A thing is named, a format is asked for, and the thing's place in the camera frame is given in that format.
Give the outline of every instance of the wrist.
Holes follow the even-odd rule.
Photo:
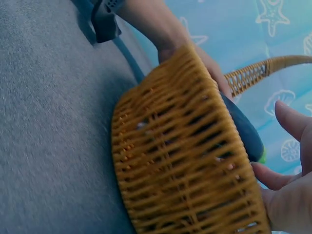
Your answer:
[[[185,28],[179,24],[165,25],[161,33],[151,37],[150,40],[159,51],[175,50],[182,45],[191,42],[190,36]]]
[[[126,0],[118,15],[158,50],[173,50],[190,41],[187,30],[162,0]]]

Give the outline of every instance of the blue fabric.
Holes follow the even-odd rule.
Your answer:
[[[193,41],[212,56],[224,73],[270,57],[312,55],[312,1],[166,0],[188,28]],[[154,66],[156,50],[135,31]],[[235,99],[259,131],[267,165],[283,174],[300,172],[299,143],[278,124],[274,103],[280,99],[312,115],[312,65],[273,74]]]

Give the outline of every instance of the wicker basket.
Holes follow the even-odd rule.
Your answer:
[[[226,79],[235,96],[270,73],[303,62],[312,59],[273,58]],[[112,151],[138,234],[271,233],[244,146],[216,82],[191,45],[120,99]]]

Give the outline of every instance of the seashell print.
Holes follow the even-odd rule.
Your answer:
[[[305,55],[312,55],[312,33],[303,39],[303,51]]]
[[[272,94],[264,106],[264,111],[270,116],[275,116],[275,103],[281,100],[286,105],[290,105],[296,99],[296,94],[291,90],[280,90]]]
[[[306,105],[305,105],[305,108],[306,108],[308,111],[310,111],[310,115],[311,115],[311,117],[312,117],[312,104],[306,104]]]
[[[286,140],[281,147],[281,157],[285,162],[300,159],[300,143],[295,139]]]
[[[302,172],[302,167],[301,166],[297,166],[297,167],[295,167],[295,169],[293,171],[293,174],[296,175],[296,174],[299,174],[300,172]]]

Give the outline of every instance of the rattan handle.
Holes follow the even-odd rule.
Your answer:
[[[251,86],[257,84],[265,77],[268,77],[270,74],[286,67],[303,63],[312,63],[312,56],[291,55],[270,58],[241,68],[237,71],[230,72],[225,75],[225,78],[227,79],[232,90],[232,96],[235,97],[238,94],[243,93]]]

